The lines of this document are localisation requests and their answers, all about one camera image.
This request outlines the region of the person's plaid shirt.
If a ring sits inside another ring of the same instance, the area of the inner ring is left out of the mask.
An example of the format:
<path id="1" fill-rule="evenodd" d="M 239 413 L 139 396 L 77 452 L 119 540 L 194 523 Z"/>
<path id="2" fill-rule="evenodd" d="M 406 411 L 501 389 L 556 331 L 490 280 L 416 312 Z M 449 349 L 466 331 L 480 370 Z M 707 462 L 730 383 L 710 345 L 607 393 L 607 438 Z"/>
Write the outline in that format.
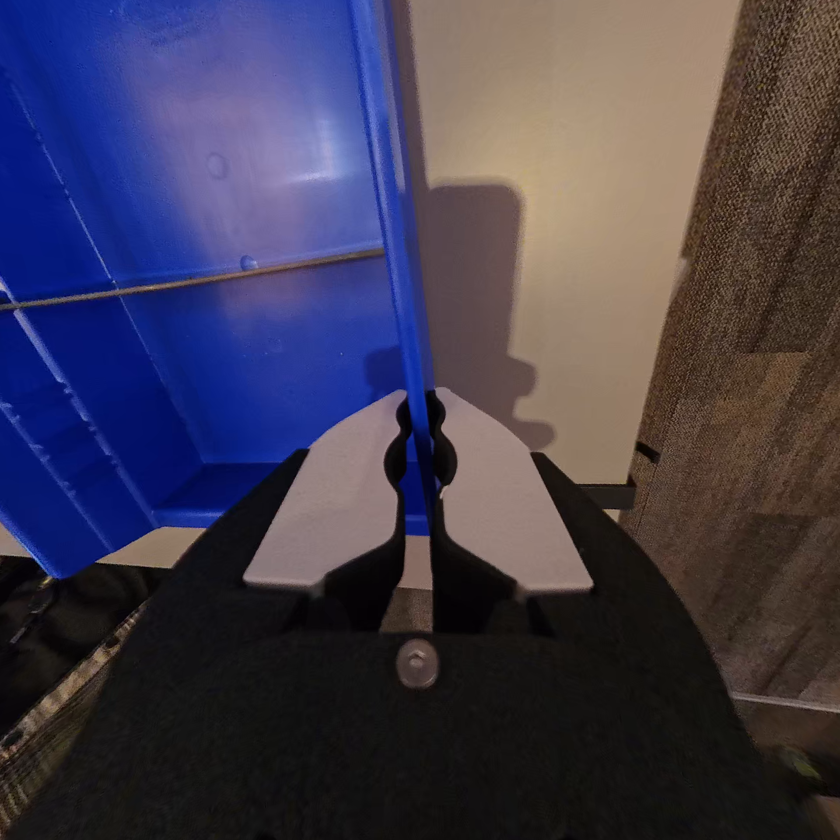
<path id="1" fill-rule="evenodd" d="M 1 838 L 7 838 L 78 738 L 146 599 L 2 737 Z"/>

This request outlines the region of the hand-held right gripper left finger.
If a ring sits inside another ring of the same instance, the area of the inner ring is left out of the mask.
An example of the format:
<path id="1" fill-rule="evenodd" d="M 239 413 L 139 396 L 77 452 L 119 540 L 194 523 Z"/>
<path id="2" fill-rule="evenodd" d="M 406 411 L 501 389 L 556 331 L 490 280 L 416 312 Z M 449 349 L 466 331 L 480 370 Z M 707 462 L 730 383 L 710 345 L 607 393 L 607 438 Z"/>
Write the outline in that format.
<path id="1" fill-rule="evenodd" d="M 412 433 L 406 391 L 344 418 L 306 453 L 243 581 L 314 593 L 329 574 L 404 535 Z"/>

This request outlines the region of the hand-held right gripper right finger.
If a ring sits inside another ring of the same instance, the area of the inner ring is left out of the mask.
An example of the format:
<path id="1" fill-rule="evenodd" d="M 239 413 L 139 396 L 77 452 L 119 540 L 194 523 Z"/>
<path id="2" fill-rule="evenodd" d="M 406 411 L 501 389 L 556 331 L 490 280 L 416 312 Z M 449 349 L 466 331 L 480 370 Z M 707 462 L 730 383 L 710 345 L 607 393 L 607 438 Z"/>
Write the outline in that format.
<path id="1" fill-rule="evenodd" d="M 437 497 L 438 594 L 478 603 L 592 590 L 529 448 L 447 387 L 427 395 Z"/>

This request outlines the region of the blue plastic bin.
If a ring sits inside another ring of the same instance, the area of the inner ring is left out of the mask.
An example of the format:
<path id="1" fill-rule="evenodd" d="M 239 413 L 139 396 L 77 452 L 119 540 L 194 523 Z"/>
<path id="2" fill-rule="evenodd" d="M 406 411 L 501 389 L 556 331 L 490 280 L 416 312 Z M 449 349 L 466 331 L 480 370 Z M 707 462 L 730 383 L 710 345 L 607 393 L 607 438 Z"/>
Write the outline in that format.
<path id="1" fill-rule="evenodd" d="M 2 2 L 2 526 L 68 578 L 434 387 L 387 2 Z"/>

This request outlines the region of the person's black garment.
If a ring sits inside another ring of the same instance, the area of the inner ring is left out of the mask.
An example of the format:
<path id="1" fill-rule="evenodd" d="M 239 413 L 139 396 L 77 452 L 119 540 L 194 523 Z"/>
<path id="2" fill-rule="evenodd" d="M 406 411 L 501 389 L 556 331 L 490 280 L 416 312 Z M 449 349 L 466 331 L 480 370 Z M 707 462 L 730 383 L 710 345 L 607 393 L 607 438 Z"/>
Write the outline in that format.
<path id="1" fill-rule="evenodd" d="M 6 733 L 162 584 L 169 571 L 95 563 L 71 577 L 1 561 L 1 731 Z"/>

